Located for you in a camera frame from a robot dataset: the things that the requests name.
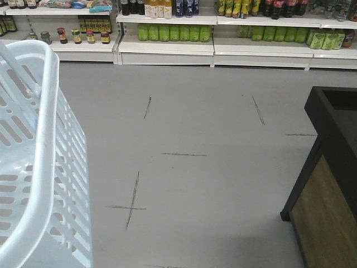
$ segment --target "white plastic basket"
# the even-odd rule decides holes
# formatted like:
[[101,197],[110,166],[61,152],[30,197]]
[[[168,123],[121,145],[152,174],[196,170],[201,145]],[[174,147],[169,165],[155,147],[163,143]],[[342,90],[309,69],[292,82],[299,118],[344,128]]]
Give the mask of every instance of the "white plastic basket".
[[37,40],[0,42],[0,267],[93,267],[86,139]]

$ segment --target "juice bottle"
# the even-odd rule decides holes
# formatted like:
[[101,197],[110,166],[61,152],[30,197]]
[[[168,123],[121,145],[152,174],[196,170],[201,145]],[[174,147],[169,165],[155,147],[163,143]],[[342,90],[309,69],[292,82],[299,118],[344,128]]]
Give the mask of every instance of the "juice bottle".
[[163,17],[164,18],[172,18],[172,2],[171,0],[165,0],[164,2],[164,12],[163,12]]
[[152,18],[157,18],[157,1],[156,0],[150,0],[150,17]]
[[157,17],[163,18],[165,0],[157,0]]

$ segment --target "glass jar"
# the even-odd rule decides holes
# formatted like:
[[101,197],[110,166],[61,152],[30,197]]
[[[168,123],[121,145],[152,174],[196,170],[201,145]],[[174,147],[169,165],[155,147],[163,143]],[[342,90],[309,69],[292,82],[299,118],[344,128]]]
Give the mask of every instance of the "glass jar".
[[78,29],[73,29],[72,35],[73,35],[73,41],[75,44],[82,43],[82,38],[80,38],[80,31]]
[[110,36],[109,36],[109,32],[101,32],[100,33],[100,39],[102,40],[103,44],[109,44],[110,43]]
[[31,40],[38,40],[38,36],[37,36],[37,34],[35,32],[30,32],[29,38]]
[[87,42],[89,44],[94,44],[95,43],[95,36],[93,31],[87,31]]
[[64,28],[57,28],[57,33],[60,36],[60,42],[61,44],[67,44],[68,43],[68,39],[66,36],[66,31]]
[[49,32],[47,32],[47,31],[41,32],[41,40],[49,45],[52,44],[52,38],[51,38]]

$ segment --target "white shelf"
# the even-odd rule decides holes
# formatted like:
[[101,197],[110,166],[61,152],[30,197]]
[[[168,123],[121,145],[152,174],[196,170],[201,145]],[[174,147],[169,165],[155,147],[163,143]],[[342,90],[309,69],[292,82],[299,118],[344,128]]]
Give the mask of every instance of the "white shelf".
[[191,18],[175,17],[166,18],[150,18],[144,15],[130,14],[124,16],[121,12],[117,16],[117,22],[130,23],[164,23],[164,24],[197,24],[197,25],[217,25],[216,13],[213,7],[201,7],[200,13]]
[[306,44],[295,42],[252,41],[245,38],[214,38],[215,55],[245,55],[312,58]]
[[6,15],[6,10],[9,9],[9,6],[0,7],[0,15]]
[[120,53],[173,54],[213,56],[213,42],[155,42],[139,41],[137,36],[125,35],[119,44]]
[[7,15],[31,15],[31,16],[43,16],[43,15],[109,15],[110,11],[102,11],[89,13],[89,8],[51,8],[51,7],[37,7],[34,9],[24,8],[24,9],[8,9],[6,10]]

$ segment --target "grocery item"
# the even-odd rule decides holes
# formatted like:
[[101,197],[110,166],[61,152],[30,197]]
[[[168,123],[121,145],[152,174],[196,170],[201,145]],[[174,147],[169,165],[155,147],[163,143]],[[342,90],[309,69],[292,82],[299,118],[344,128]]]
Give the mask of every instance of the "grocery item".
[[252,40],[261,41],[263,39],[264,26],[253,26],[252,27]]
[[324,43],[324,39],[325,39],[325,32],[321,29],[316,30],[313,33],[310,48],[311,49],[321,49],[322,44]]
[[299,27],[296,31],[294,41],[297,43],[305,43],[307,35],[308,35],[308,28]]
[[160,25],[158,27],[158,36],[161,42],[168,42],[170,40],[170,27],[169,25]]
[[275,42],[283,42],[285,35],[286,35],[286,31],[287,31],[287,27],[284,27],[284,26],[277,27],[277,29],[275,31],[274,41]]
[[158,41],[158,26],[157,25],[149,25],[149,40]]
[[335,45],[332,49],[340,49],[345,39],[345,32],[343,29],[338,29],[336,31],[336,34],[337,34],[337,38],[335,41]]
[[139,41],[149,40],[149,28],[147,27],[147,24],[140,23],[138,25],[138,39]]
[[287,27],[284,41],[285,42],[294,42],[296,32],[297,32],[297,27]]
[[324,50],[333,49],[335,46],[336,38],[337,38],[337,34],[335,31],[330,30],[330,31],[325,32],[325,39],[324,39],[324,43],[322,44],[321,49],[324,49]]

